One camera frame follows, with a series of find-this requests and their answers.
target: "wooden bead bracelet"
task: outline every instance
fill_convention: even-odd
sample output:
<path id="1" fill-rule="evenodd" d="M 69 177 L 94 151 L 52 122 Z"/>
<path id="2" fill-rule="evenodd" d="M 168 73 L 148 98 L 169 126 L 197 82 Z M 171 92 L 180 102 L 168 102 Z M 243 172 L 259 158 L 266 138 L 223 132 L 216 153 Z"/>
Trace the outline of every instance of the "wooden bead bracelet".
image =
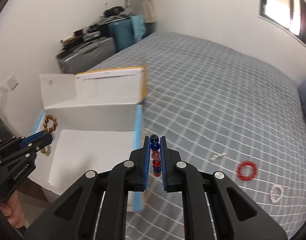
<path id="1" fill-rule="evenodd" d="M 53 126 L 48 128 L 48 122 L 49 120 L 52 120 L 53 121 Z M 51 114 L 47 114 L 45 116 L 45 120 L 44 120 L 44 129 L 43 131 L 45 133 L 52 133 L 53 131 L 55 131 L 57 129 L 57 126 L 58 126 L 58 123 L 57 123 L 57 118 L 54 116 L 54 115 L 51 115 Z"/>

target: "blue tape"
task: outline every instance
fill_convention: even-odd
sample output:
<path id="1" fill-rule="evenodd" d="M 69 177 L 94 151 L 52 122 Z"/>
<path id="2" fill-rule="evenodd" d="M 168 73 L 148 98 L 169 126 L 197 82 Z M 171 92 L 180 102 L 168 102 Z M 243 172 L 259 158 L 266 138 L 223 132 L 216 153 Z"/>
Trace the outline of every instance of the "blue tape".
<path id="1" fill-rule="evenodd" d="M 34 127 L 33 127 L 33 132 L 31 135 L 34 135 L 35 133 L 38 132 L 38 129 L 39 129 L 39 124 L 41 122 L 41 119 L 43 118 L 44 116 L 44 110 L 42 110 L 37 118 L 37 120 L 35 121 L 35 124 L 34 124 Z"/>
<path id="2" fill-rule="evenodd" d="M 134 123 L 134 137 L 133 137 L 133 149 L 141 148 L 142 139 L 142 105 L 136 106 L 135 123 Z M 139 212 L 143 210 L 143 192 L 133 193 L 133 211 Z"/>

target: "wall outlet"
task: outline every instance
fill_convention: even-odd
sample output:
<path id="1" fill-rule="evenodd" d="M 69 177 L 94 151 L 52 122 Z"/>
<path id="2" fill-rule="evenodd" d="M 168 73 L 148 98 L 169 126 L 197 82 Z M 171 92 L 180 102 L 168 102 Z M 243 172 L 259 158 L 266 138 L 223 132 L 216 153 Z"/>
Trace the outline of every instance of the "wall outlet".
<path id="1" fill-rule="evenodd" d="M 12 75 L 7 80 L 7 84 L 8 84 L 9 88 L 12 91 L 12 90 L 14 90 L 16 88 L 16 86 L 19 84 L 19 82 L 15 79 L 14 75 Z"/>

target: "pink bracelet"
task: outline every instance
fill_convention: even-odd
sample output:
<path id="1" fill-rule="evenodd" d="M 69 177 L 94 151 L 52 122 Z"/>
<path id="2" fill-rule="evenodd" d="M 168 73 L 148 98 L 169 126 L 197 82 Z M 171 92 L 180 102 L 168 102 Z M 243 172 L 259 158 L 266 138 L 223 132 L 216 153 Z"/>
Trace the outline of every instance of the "pink bracelet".
<path id="1" fill-rule="evenodd" d="M 278 188 L 278 189 L 280 190 L 280 196 L 279 196 L 277 199 L 275 199 L 274 196 L 273 196 L 274 190 L 275 190 L 276 188 Z M 270 201 L 271 201 L 273 204 L 278 203 L 278 202 L 282 199 L 283 193 L 284 193 L 283 187 L 282 187 L 281 185 L 274 184 L 273 187 L 272 187 L 271 190 L 270 190 Z"/>

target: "small metal object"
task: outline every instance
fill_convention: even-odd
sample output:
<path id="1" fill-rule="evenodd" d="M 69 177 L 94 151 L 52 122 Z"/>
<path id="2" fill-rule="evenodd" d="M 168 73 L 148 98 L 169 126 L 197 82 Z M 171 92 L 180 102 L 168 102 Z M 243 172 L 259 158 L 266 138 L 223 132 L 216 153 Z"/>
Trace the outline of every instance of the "small metal object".
<path id="1" fill-rule="evenodd" d="M 85 176 L 90 179 L 95 177 L 95 171 L 87 171 Z"/>
<path id="2" fill-rule="evenodd" d="M 131 167 L 133 167 L 133 165 L 134 165 L 134 162 L 132 162 L 132 161 L 125 161 L 124 162 L 124 166 L 127 167 L 127 168 L 131 168 Z"/>
<path id="3" fill-rule="evenodd" d="M 186 163 L 185 162 L 177 162 L 176 166 L 182 169 L 182 168 L 186 167 Z"/>
<path id="4" fill-rule="evenodd" d="M 220 172 L 220 171 L 215 172 L 214 176 L 217 179 L 224 179 L 224 177 L 225 177 L 224 173 Z"/>

